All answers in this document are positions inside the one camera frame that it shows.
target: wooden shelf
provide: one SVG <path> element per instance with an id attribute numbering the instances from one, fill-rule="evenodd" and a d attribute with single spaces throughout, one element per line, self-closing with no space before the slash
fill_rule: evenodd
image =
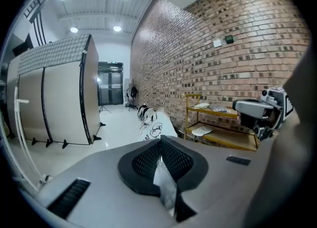
<path id="1" fill-rule="evenodd" d="M 191 127 L 186 128 L 186 131 L 191 133 L 193 130 L 198 129 L 199 127 L 204 125 L 212 128 L 212 132 L 203 135 L 203 139 L 223 144 L 229 148 L 240 150 L 256 151 L 258 148 L 259 142 L 255 135 L 239 133 L 202 122 L 197 122 Z"/>
<path id="2" fill-rule="evenodd" d="M 209 114 L 209 115 L 215 115 L 215 116 L 222 116 L 222 117 L 229 117 L 229 118 L 233 118 L 233 119 L 237 119 L 238 114 L 237 111 L 228 108 L 228 110 L 230 111 L 229 113 L 225 113 L 225 112 L 215 112 L 209 108 L 204 108 L 204 109 L 197 109 L 197 108 L 193 108 L 193 107 L 187 107 L 188 111 L 194 111 L 194 112 L 199 112 L 199 113 L 205 113 L 205 114 Z"/>

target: doorway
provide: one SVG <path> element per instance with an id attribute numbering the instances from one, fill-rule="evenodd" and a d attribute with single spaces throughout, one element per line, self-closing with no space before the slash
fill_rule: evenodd
<path id="1" fill-rule="evenodd" d="M 99 62 L 98 105 L 123 104 L 122 63 Z"/>

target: wooden cart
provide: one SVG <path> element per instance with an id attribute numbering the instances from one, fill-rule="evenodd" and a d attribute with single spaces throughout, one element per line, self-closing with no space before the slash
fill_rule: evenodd
<path id="1" fill-rule="evenodd" d="M 185 118 L 185 134 L 184 139 L 186 139 L 187 133 L 191 133 L 193 130 L 206 125 L 212 128 L 212 132 L 202 136 L 202 139 L 216 142 L 218 144 L 224 145 L 228 148 L 241 149 L 241 150 L 252 150 L 256 151 L 259 145 L 259 140 L 255 134 L 247 134 L 242 132 L 237 132 L 229 129 L 224 129 L 222 127 L 209 125 L 199 121 L 199 113 L 227 117 L 231 119 L 237 119 L 237 111 L 228 108 L 229 112 L 215 112 L 209 108 L 206 109 L 196 109 L 189 106 L 189 97 L 197 97 L 197 104 L 200 102 L 201 94 L 183 94 L 182 97 L 186 98 L 186 118 Z M 188 111 L 196 112 L 196 123 L 188 126 Z"/>

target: white floor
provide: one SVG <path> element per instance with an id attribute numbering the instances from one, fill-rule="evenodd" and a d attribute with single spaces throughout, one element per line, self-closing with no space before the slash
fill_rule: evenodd
<path id="1" fill-rule="evenodd" d="M 62 143 L 53 142 L 48 148 L 43 142 L 31 145 L 28 142 L 30 154 L 41 174 L 56 176 L 84 157 L 103 150 L 120 147 L 137 142 L 141 121 L 137 110 L 125 108 L 123 105 L 105 106 L 111 113 L 100 113 L 101 122 L 106 126 L 100 127 L 97 136 L 102 140 L 94 141 L 92 145 L 71 145 L 62 149 Z M 30 180 L 37 184 L 39 181 L 27 164 L 18 139 L 10 140 L 11 149 Z"/>

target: brick wall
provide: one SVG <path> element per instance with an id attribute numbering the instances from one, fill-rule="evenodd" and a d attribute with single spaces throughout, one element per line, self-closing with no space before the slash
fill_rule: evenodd
<path id="1" fill-rule="evenodd" d="M 233 44 L 213 47 L 213 40 L 227 35 L 233 35 Z M 285 83 L 309 36 L 291 0 L 198 0 L 185 10 L 155 0 L 132 42 L 137 103 L 164 107 L 182 130 L 182 93 L 201 93 L 205 102 L 226 106 L 258 97 L 263 89 Z M 235 120 L 201 120 L 246 131 Z"/>

